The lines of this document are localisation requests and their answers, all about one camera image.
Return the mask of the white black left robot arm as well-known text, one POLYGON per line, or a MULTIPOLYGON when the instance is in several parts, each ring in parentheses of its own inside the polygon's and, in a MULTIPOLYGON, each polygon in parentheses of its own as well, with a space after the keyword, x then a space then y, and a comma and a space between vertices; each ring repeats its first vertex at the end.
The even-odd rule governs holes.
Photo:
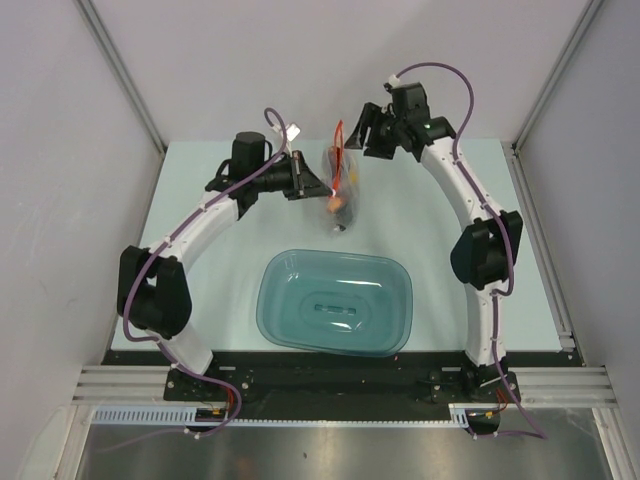
POLYGON ((291 147, 296 124, 277 128, 278 148, 257 132, 241 132, 231 156, 219 166, 195 209, 170 233, 146 248, 129 246, 120 256, 117 312, 123 332, 144 331, 170 362, 189 371, 186 387, 197 398, 214 397, 221 376, 209 368, 213 353, 190 323, 192 299, 187 274, 211 243, 238 222, 260 194, 280 192, 289 201, 329 197, 333 190, 291 147))

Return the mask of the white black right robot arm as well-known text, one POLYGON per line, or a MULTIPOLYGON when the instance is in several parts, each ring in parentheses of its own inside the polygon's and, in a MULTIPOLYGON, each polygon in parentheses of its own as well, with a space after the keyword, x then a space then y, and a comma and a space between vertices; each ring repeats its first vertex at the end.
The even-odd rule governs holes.
POLYGON ((434 117, 420 83, 392 78, 385 85, 386 106, 364 105, 345 148, 368 157, 393 159, 402 148, 436 180, 449 201, 461 234, 450 253, 454 276, 467 302, 467 364, 463 393, 484 401, 507 380, 501 339, 500 302, 511 294, 524 221, 506 211, 472 171, 459 148, 460 135, 444 117, 434 117))

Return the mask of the clear zip bag orange seal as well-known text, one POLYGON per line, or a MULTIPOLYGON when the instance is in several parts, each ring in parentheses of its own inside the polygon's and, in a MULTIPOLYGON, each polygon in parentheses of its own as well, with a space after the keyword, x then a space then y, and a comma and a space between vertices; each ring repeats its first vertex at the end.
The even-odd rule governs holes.
POLYGON ((321 160, 323 182, 330 195, 322 198, 320 209, 323 226, 332 234, 350 229, 359 213, 360 172, 355 156, 346 150, 344 121, 339 120, 321 160))

